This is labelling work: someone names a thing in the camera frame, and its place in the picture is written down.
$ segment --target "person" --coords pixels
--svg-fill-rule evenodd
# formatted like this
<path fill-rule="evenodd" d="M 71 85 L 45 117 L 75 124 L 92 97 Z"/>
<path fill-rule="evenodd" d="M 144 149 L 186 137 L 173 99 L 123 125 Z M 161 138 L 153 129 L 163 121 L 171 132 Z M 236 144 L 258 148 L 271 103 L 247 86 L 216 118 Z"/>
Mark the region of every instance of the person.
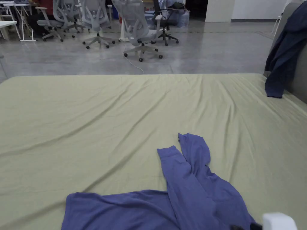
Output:
<path fill-rule="evenodd" d="M 29 0 L 30 3 L 35 3 L 40 7 L 46 7 L 46 14 L 49 20 L 55 20 L 53 16 L 53 3 L 52 0 Z M 42 12 L 39 14 L 33 14 L 28 16 L 28 24 L 33 29 L 37 36 L 43 36 L 47 34 L 48 31 L 43 27 L 37 24 L 38 20 L 45 20 L 45 17 Z"/>

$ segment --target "chair base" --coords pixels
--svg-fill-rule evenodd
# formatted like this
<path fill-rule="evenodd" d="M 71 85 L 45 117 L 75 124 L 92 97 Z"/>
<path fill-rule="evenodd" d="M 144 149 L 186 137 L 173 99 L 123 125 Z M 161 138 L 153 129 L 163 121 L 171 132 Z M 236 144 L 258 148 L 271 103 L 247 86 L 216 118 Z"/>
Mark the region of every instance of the chair base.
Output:
<path fill-rule="evenodd" d="M 96 37 L 91 37 L 91 38 L 88 38 L 88 39 L 85 39 L 82 43 L 83 45 L 85 45 L 85 41 L 89 41 L 91 40 L 91 42 L 89 44 L 87 44 L 86 48 L 89 49 L 90 48 L 90 45 L 92 45 L 93 43 L 95 42 L 98 42 L 98 43 L 104 43 L 106 45 L 107 48 L 110 48 L 109 46 L 109 43 L 106 41 L 106 40 L 109 40 L 110 42 L 112 42 L 113 44 L 115 44 L 115 41 L 113 40 L 113 38 L 109 38 L 109 37 L 101 37 L 99 35 L 99 33 L 97 33 L 97 36 Z"/>
<path fill-rule="evenodd" d="M 168 38 L 169 40 L 174 39 L 174 40 L 176 40 L 177 44 L 179 43 L 179 40 L 177 38 L 170 36 L 169 34 L 166 33 L 165 28 L 163 28 L 163 33 L 158 38 L 160 38 L 160 37 L 163 38 L 163 41 L 165 42 L 165 46 L 168 46 L 166 38 Z"/>
<path fill-rule="evenodd" d="M 74 22 L 74 24 L 68 26 L 68 27 L 66 28 L 66 30 L 69 31 L 69 29 L 72 29 L 72 28 L 75 28 L 76 31 L 78 31 L 78 28 L 81 28 L 81 30 L 83 31 L 83 29 L 85 28 L 85 26 L 79 25 L 79 24 L 77 24 L 76 22 Z"/>
<path fill-rule="evenodd" d="M 54 36 L 54 37 L 57 37 L 60 39 L 60 41 L 64 41 L 64 33 L 59 33 L 59 31 L 57 30 L 57 28 L 51 28 L 49 30 L 49 34 L 46 34 L 42 37 L 43 41 L 46 41 L 46 38 L 48 37 L 51 37 L 51 36 Z"/>
<path fill-rule="evenodd" d="M 163 58 L 162 54 L 160 52 L 158 52 L 158 49 L 154 48 L 154 47 L 150 47 L 150 46 L 145 46 L 144 43 L 142 43 L 141 46 L 138 46 L 138 47 L 135 47 L 133 49 L 130 49 L 130 50 L 126 50 L 124 52 L 124 57 L 127 57 L 128 54 L 127 53 L 130 53 L 130 52 L 138 52 L 140 51 L 140 54 L 139 54 L 139 61 L 142 62 L 144 59 L 143 59 L 143 54 L 145 52 L 149 52 L 149 53 L 153 53 L 153 54 L 156 54 L 159 56 L 159 58 Z"/>

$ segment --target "blue shirt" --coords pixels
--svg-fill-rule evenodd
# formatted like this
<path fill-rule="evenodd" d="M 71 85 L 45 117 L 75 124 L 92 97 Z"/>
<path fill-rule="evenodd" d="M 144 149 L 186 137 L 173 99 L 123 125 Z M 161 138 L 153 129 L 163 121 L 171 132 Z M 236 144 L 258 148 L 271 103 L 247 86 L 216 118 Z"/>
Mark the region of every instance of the blue shirt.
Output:
<path fill-rule="evenodd" d="M 189 133 L 178 137 L 182 154 L 175 146 L 158 149 L 167 191 L 70 194 L 62 230 L 250 229 L 255 221 L 239 192 L 208 167 L 204 139 Z"/>

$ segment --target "navy jacket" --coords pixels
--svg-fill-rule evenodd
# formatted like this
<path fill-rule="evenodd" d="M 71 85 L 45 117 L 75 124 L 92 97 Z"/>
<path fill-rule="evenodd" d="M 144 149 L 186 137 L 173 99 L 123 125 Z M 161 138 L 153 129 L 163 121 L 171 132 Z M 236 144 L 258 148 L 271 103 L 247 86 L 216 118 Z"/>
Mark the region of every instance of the navy jacket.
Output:
<path fill-rule="evenodd" d="M 307 2 L 302 3 L 288 18 L 266 61 L 271 71 L 265 84 L 268 97 L 282 98 L 287 84 L 294 78 L 297 59 L 307 43 Z"/>

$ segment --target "cord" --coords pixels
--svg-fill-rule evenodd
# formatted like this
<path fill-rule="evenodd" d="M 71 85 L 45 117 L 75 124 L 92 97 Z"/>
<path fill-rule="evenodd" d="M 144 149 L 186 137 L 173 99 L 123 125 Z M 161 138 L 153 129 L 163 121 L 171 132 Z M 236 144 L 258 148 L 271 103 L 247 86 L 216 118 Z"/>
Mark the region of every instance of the cord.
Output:
<path fill-rule="evenodd" d="M 134 67 L 136 67 L 136 68 L 138 68 L 139 70 L 142 70 L 140 67 L 137 67 L 137 66 L 135 66 L 134 64 L 132 64 L 131 63 L 131 61 L 129 61 L 129 59 L 128 58 L 126 58 L 127 60 L 128 60 L 128 62 L 131 64 L 131 65 L 133 65 Z"/>

